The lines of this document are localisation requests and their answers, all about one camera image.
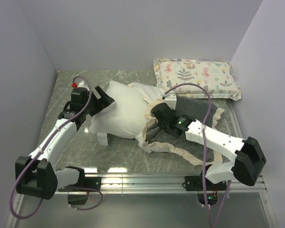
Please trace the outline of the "grey pillowcase with cream ruffle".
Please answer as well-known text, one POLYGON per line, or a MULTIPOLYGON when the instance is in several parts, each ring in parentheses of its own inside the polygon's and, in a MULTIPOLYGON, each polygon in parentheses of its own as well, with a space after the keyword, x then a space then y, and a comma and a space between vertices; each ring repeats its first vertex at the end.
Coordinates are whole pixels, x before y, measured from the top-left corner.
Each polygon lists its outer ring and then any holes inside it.
MULTIPOLYGON (((151 110, 163 102, 157 99, 147 105, 144 117, 147 119, 142 132, 136 136, 138 146, 145 152, 168 152, 176 154, 194 166, 203 164, 203 145, 186 140, 185 134, 178 138, 167 134, 152 116, 151 110)), ((190 119, 203 121, 208 110, 208 102, 198 99, 178 96, 176 115, 187 115, 190 119)))

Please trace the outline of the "white pillow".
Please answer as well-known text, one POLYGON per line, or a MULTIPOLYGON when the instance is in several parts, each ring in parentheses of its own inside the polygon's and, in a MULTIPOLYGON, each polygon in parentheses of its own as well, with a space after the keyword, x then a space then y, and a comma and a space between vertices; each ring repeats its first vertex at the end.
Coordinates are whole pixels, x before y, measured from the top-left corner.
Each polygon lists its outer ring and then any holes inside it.
POLYGON ((106 94, 113 104, 91 118, 90 132, 95 133, 100 145, 108 146, 108 135, 134 139, 147 123, 147 105, 161 98, 160 88, 137 82, 124 85, 110 81, 106 94))

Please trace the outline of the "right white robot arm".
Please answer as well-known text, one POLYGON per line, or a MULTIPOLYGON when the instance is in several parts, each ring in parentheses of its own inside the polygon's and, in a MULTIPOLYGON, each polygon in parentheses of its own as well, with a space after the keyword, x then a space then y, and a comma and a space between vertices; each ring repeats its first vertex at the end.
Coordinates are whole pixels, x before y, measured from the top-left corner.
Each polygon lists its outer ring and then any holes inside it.
POLYGON ((200 177, 200 185, 205 190, 212 189, 222 181, 237 180, 244 185, 254 186, 266 164, 265 155, 257 139, 233 137, 186 115, 178 117, 167 104, 156 105, 151 113, 164 131, 172 136, 185 134, 187 141, 206 146, 225 156, 229 161, 211 165, 200 177))

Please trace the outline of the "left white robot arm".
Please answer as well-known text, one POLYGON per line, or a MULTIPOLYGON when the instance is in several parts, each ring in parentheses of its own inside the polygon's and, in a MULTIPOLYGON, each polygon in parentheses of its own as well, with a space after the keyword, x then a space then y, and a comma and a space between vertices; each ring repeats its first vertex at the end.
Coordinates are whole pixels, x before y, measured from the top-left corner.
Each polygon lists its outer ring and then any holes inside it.
POLYGON ((70 101, 65 104, 49 135, 29 156, 20 156, 16 160, 15 190, 18 194, 48 200, 57 190, 67 186, 75 191, 85 188, 84 169, 67 166, 55 171, 53 166, 66 144, 86 121, 87 115, 93 117, 115 103, 99 86, 95 89, 99 98, 86 88, 73 88, 70 101))

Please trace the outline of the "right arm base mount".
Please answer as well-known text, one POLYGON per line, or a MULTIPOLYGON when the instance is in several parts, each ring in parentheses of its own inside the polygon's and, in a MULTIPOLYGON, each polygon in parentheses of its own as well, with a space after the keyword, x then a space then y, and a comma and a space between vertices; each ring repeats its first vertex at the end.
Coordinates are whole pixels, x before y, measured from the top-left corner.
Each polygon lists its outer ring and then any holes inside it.
MULTIPOLYGON (((182 183, 182 187, 186 191, 200 192, 197 194, 198 201, 200 202, 200 204, 205 205, 201 175, 185 176, 184 182, 182 183)), ((227 184, 225 181, 213 184, 212 182, 206 179, 207 201, 210 207, 216 205, 219 202, 218 192, 225 191, 226 189, 227 184)))

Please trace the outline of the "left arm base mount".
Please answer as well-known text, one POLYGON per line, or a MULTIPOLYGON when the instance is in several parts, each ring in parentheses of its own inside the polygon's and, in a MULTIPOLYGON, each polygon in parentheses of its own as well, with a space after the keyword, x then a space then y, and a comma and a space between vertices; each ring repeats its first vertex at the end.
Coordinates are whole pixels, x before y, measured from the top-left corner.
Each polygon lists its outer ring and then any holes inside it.
POLYGON ((67 194, 67 202, 71 207, 83 206, 87 203, 89 195, 96 193, 103 199, 100 193, 102 178, 100 176, 85 177, 81 184, 68 185, 58 189, 58 192, 67 194))

